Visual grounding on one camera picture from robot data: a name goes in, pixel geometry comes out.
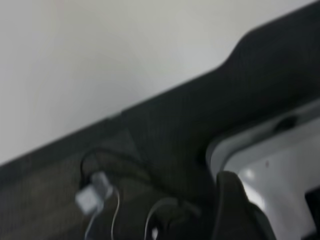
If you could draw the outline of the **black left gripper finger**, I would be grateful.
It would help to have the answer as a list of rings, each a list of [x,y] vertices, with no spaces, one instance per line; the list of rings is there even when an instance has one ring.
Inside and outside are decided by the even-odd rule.
[[[263,211],[250,202],[240,178],[234,172],[216,176],[215,240],[275,240],[276,236]]]

